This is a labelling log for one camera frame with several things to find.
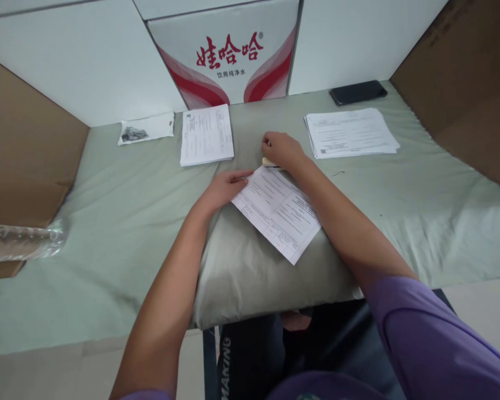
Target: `white box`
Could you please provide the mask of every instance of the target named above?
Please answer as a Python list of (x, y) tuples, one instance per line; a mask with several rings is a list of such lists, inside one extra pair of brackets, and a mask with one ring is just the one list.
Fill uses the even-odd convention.
[(286, 94), (298, 0), (272, 0), (148, 22), (190, 109)]

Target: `smartphone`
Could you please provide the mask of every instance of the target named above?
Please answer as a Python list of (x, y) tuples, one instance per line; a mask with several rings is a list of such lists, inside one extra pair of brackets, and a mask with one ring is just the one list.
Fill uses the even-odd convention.
[(329, 93), (330, 96), (332, 96), (333, 101), (335, 101), (335, 104), (338, 106), (371, 100), (378, 97), (385, 97), (387, 95), (387, 91), (378, 81), (369, 81), (343, 86), (331, 89)]

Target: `left hand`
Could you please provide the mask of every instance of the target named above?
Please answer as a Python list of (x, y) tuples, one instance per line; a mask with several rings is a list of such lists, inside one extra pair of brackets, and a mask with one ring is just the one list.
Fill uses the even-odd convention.
[(251, 169), (219, 173), (213, 178), (198, 201), (208, 210), (216, 212), (233, 200), (237, 193), (248, 184), (248, 179), (244, 179), (244, 177), (253, 173)]

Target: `cardboard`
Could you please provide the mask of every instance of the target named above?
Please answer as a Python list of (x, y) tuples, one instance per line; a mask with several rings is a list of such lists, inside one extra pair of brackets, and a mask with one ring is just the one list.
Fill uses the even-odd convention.
[[(0, 65), (0, 224), (50, 224), (74, 183), (88, 131)], [(22, 264), (0, 263), (0, 278)]]
[(298, 0), (272, 0), (148, 21), (190, 109), (286, 95)]
[(500, 184), (500, 0), (450, 0), (391, 82), (439, 145)]

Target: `form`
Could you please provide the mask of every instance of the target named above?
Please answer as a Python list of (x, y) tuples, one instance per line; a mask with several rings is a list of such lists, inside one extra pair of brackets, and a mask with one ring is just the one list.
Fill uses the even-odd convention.
[(182, 167), (233, 158), (232, 129), (228, 106), (183, 113)]
[(321, 228), (315, 211), (279, 171), (259, 167), (232, 200), (259, 232), (295, 265)]
[(305, 118), (315, 158), (396, 153), (400, 147), (375, 108)]

